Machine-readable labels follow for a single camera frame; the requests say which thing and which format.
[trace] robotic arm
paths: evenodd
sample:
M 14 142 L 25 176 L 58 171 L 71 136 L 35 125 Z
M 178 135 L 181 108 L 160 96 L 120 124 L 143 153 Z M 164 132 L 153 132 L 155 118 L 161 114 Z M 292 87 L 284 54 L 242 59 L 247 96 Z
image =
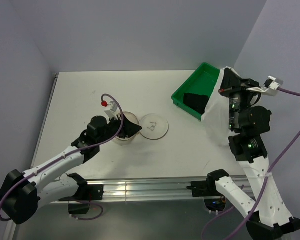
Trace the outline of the robotic arm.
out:
M 64 179 L 56 179 L 92 159 L 99 153 L 100 143 L 106 143 L 114 136 L 130 138 L 142 129 L 124 114 L 117 116 L 116 110 L 120 106 L 114 101 L 105 107 L 109 123 L 103 116 L 93 117 L 87 129 L 62 153 L 23 173 L 13 170 L 6 176 L 0 190 L 0 207 L 16 224 L 26 222 L 39 208 L 57 200 L 86 198 L 90 192 L 89 186 L 80 175 L 73 173 Z
M 287 209 L 272 173 L 268 172 L 268 152 L 260 135 L 270 131 L 272 113 L 262 106 L 251 105 L 254 97 L 257 97 L 254 104 L 260 100 L 261 94 L 275 96 L 282 84 L 281 80 L 269 76 L 264 87 L 260 87 L 258 82 L 242 79 L 226 68 L 219 90 L 222 96 L 229 98 L 229 129 L 237 133 L 228 138 L 231 152 L 243 168 L 256 199 L 267 177 L 264 197 L 246 223 L 254 240 L 275 240 L 300 230 L 300 219 L 293 217 Z M 244 218 L 256 203 L 222 169 L 208 175 L 207 186 L 210 192 L 218 192 L 228 198 Z

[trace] white table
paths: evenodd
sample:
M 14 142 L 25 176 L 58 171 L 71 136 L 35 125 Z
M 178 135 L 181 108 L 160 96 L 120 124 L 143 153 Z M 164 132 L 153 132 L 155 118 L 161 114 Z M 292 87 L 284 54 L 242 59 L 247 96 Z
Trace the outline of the white table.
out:
M 85 179 L 146 179 L 207 176 L 224 169 L 244 175 L 229 147 L 207 137 L 204 125 L 176 107 L 172 94 L 193 71 L 61 72 L 32 166 L 38 166 L 69 146 L 91 118 L 102 115 L 101 95 L 115 97 L 124 111 L 139 119 L 155 113 L 168 120 L 160 140 L 137 135 L 130 145 L 109 142 L 93 159 L 72 169 Z

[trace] white plastic bag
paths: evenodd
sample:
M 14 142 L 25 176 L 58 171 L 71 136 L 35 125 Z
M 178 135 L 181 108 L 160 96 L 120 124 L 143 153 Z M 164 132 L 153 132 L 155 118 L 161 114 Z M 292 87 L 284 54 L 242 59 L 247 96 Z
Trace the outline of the white plastic bag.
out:
M 201 116 L 208 136 L 219 146 L 227 146 L 229 144 L 228 137 L 235 135 L 229 130 L 229 99 L 219 94 L 226 68 L 231 69 L 239 76 L 231 67 L 220 70 L 213 93 L 205 107 L 205 113 Z

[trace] black cloth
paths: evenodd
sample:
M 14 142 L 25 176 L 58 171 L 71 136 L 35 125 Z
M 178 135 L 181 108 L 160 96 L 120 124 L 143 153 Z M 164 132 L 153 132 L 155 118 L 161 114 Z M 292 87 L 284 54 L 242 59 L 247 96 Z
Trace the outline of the black cloth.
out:
M 198 95 L 193 93 L 185 93 L 183 95 L 183 104 L 203 115 L 209 102 L 207 95 Z

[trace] gray floor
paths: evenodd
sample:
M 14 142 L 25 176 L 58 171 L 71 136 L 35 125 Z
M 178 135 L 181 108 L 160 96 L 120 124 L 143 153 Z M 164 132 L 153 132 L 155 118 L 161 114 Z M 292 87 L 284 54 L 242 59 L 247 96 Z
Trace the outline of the gray floor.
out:
M 93 221 L 69 218 L 66 205 L 46 206 L 17 228 L 14 240 L 199 240 L 213 217 L 201 199 L 102 205 L 104 215 Z M 90 210 L 86 217 L 96 213 Z M 222 240 L 242 220 L 234 210 L 214 222 L 204 239 Z M 251 240 L 245 227 L 233 239 Z

